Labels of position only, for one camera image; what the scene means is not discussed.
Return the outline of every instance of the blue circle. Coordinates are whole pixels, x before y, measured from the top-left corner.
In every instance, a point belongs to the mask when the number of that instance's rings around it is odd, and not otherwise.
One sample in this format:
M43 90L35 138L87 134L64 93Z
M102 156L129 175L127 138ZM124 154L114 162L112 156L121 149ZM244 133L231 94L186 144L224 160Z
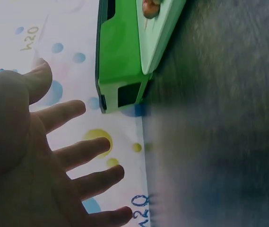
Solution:
M24 31L24 27L18 27L15 31L15 34L18 35Z
M51 52L52 53L60 53L60 52L62 52L63 49L64 49L63 44L56 43L56 44L52 45Z
M86 56L83 53L75 53L72 60L74 63L83 63L86 60Z
M123 115L126 115L128 117L141 117L143 115L142 112L143 111L141 105L135 105L121 111Z
M90 109L93 109L93 110L99 109L100 108L99 99L96 97L91 97L90 99L88 99L88 106L90 107Z
M94 198L90 198L82 202L88 214L101 212L101 207Z
M51 106L57 104L63 97L63 86L56 80L52 81L47 94L39 101L41 105Z

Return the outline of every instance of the gray carpet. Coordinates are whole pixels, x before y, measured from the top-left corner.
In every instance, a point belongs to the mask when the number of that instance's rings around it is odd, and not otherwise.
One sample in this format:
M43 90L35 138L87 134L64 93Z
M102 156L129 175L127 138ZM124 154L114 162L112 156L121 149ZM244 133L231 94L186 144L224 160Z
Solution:
M269 0L189 0L144 108L153 227L269 227Z

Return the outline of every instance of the finger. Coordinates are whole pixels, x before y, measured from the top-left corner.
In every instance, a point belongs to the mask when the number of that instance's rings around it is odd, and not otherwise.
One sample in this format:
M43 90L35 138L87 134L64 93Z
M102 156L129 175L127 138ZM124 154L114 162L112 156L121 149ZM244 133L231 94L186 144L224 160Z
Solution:
M69 147L55 151L62 166L69 171L83 165L96 156L110 149L110 141L106 138L97 138L78 142Z
M120 227L126 225L132 218L132 210L123 207L114 211L105 211L89 215L90 227Z
M121 181L124 175L124 168L117 165L105 171L89 174L72 181L78 189L81 200L86 200L107 191Z
M49 64L40 58L36 62L37 68L24 75L29 91L29 103L39 101L48 92L52 83L52 72Z
M88 213L83 209L77 189L72 185L65 171L57 164L55 158L51 158L47 164L51 175L50 193L57 211L62 214L64 220L69 222L67 226L79 227L80 223L83 223L88 218Z
M82 101L73 100L62 104L51 106L36 112L44 124L46 133L49 133L71 119L85 113L86 107Z

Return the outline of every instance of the yellow dot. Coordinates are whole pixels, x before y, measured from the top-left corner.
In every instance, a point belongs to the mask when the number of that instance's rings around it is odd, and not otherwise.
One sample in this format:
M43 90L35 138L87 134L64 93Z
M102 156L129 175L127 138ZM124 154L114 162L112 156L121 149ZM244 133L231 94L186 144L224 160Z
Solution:
M111 167L119 165L120 163L116 158L110 158L107 160L106 164L108 168L111 168Z
M93 140L93 139L96 139L96 138L100 138L100 137L105 137L109 140L110 142L110 149L109 151L99 155L98 157L99 158L104 158L106 157L112 150L112 138L111 136L109 135L109 133L107 133L106 131L104 131L103 129L92 129L90 131L88 131L84 137L83 137L83 140Z
M142 146L139 143L135 143L132 145L132 149L134 150L134 152L141 152L142 151Z

